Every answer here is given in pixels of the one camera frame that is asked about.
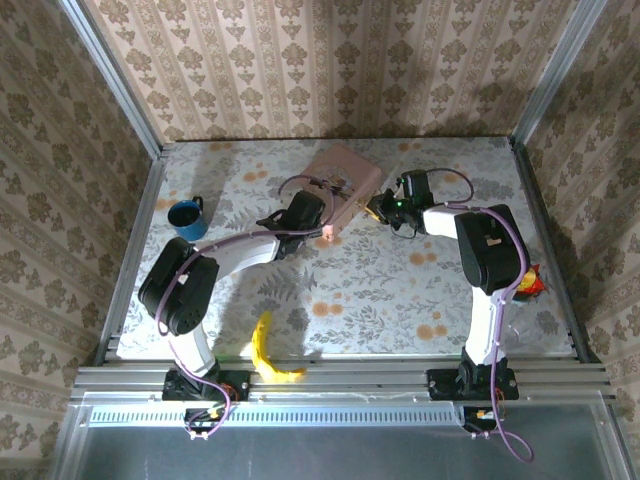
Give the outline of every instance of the patterned wallpaper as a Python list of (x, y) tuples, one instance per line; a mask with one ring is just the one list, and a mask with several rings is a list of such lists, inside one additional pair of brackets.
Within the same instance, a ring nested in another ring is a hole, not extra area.
[(527, 147), (574, 309), (640, 458), (639, 0), (609, 0)]
[(48, 463), (149, 168), (56, 6), (0, 1), (0, 477)]
[(576, 0), (85, 0), (164, 142), (507, 135)]

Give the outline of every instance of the cardboard box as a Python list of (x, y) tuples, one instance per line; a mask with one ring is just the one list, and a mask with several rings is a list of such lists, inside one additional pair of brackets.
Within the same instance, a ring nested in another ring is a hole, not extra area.
[[(368, 160), (356, 155), (342, 145), (333, 145), (320, 154), (303, 175), (312, 175), (327, 180), (332, 186), (340, 187), (338, 195), (334, 195), (334, 214), (331, 222), (322, 229), (322, 236), (331, 242), (349, 224), (358, 212), (364, 211), (369, 199), (382, 184), (382, 170)], [(330, 208), (330, 192), (300, 180), (298, 185), (303, 190), (313, 193), (324, 200), (326, 215)]]

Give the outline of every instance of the table surface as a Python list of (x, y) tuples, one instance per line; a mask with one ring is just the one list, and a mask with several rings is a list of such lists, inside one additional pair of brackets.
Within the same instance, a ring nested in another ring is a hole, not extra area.
[[(138, 287), (164, 245), (175, 236), (167, 211), (194, 195), (204, 198), (205, 240), (253, 228), (288, 204), (278, 186), (331, 145), (340, 143), (386, 174), (451, 167), (471, 178), (471, 205), (509, 205), (547, 291), (507, 307), (503, 344), (510, 355), (572, 355), (555, 285), (505, 138), (284, 140), (196, 142), (168, 156), (117, 354), (124, 359), (171, 359), (166, 339), (137, 299)], [(430, 178), (436, 201), (467, 195), (453, 174)], [(408, 235), (412, 231), (403, 231)], [(250, 355), (260, 314), (273, 312), (268, 348), (273, 358), (300, 355), (458, 355), (469, 332), (471, 288), (457, 242), (418, 235), (405, 239), (364, 213), (339, 238), (307, 242), (295, 255), (216, 283), (204, 329), (217, 355)]]

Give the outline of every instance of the blue mug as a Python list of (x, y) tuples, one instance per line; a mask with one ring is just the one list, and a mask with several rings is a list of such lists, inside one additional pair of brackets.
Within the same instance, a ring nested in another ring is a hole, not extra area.
[(202, 208), (202, 197), (196, 196), (193, 200), (182, 200), (169, 209), (169, 223), (188, 242), (200, 240), (207, 233), (209, 225), (204, 219)]

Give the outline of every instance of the yellow banana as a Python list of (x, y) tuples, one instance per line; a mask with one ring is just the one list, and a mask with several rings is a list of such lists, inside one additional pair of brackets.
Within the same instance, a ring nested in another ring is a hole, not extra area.
[(251, 337), (251, 361), (253, 366), (266, 383), (291, 383), (298, 381), (306, 372), (306, 368), (299, 368), (285, 372), (275, 368), (267, 357), (267, 334), (271, 327), (271, 312), (260, 315), (256, 329)]

